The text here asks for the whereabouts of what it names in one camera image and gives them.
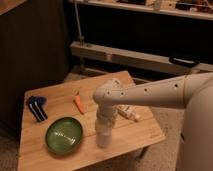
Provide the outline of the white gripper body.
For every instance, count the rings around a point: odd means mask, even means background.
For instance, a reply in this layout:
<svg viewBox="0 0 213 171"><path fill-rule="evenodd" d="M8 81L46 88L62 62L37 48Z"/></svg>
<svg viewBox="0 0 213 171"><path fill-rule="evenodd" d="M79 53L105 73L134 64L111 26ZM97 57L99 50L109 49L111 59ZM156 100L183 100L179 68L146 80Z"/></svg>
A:
<svg viewBox="0 0 213 171"><path fill-rule="evenodd" d="M110 134L115 125L117 115L97 115L95 121L95 130L97 133Z"/></svg>

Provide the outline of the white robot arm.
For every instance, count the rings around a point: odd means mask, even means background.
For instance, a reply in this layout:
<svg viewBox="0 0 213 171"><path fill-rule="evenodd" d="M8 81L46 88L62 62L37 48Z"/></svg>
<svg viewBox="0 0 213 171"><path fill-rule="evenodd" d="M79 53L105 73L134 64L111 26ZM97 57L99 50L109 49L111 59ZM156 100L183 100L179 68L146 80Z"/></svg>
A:
<svg viewBox="0 0 213 171"><path fill-rule="evenodd" d="M213 72L183 75L124 87L113 78L93 93L96 125L111 132L116 105L142 105L185 110L176 171L213 171Z"/></svg>

